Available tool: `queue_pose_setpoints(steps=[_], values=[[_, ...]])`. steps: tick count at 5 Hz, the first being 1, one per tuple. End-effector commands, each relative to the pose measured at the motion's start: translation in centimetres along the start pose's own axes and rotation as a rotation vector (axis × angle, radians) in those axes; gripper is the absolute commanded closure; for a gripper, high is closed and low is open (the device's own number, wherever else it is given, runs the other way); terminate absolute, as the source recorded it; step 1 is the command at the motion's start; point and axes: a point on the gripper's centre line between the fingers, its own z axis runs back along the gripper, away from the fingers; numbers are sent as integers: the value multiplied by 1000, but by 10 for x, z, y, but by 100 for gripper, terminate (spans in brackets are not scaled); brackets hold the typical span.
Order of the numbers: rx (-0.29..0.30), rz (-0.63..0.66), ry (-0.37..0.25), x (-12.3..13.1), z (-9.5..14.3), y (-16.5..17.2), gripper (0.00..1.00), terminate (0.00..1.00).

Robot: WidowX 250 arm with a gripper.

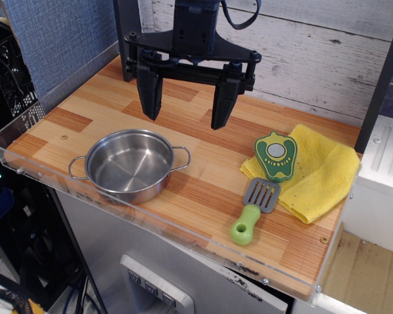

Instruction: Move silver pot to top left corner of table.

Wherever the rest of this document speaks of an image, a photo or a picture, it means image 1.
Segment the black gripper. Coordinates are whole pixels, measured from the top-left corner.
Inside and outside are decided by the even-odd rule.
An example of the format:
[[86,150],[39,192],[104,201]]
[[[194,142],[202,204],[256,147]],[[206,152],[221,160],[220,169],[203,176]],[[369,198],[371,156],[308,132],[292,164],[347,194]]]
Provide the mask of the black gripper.
[[251,91],[260,53],[223,39],[216,31],[217,6],[176,6],[171,30],[137,33],[134,66],[143,113],[156,120],[163,77],[215,85],[211,128],[223,128],[239,92]]

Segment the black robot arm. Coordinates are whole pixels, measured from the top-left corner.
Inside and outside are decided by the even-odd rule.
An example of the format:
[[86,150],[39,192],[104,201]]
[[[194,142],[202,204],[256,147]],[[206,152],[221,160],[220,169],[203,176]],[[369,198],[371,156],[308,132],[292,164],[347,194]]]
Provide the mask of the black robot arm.
[[218,11],[225,1],[175,1],[173,28],[144,33],[138,1],[115,1],[125,81],[136,80],[143,113],[159,115],[164,79],[215,86],[211,127],[224,127],[240,94],[253,90],[260,53],[223,39]]

